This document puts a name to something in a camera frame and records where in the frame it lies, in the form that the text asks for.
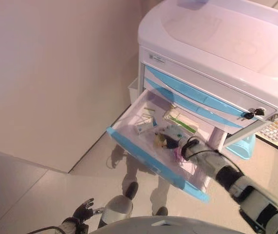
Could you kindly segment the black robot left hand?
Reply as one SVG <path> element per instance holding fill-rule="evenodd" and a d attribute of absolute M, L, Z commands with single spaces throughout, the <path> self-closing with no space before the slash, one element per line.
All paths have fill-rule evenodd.
<path fill-rule="evenodd" d="M 94 215 L 100 215 L 104 211 L 104 207 L 92 208 L 94 198 L 84 201 L 75 211 L 73 217 L 78 219 L 81 223 L 90 219 Z"/>

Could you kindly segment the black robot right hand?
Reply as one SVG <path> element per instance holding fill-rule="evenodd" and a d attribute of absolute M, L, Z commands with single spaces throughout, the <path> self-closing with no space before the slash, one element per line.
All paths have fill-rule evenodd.
<path fill-rule="evenodd" d="M 166 134 L 159 133 L 158 138 L 160 141 L 160 147 L 166 148 L 166 149 L 176 149 L 181 145 L 182 142 L 185 141 L 186 136 L 184 136 L 182 134 L 169 136 Z"/>

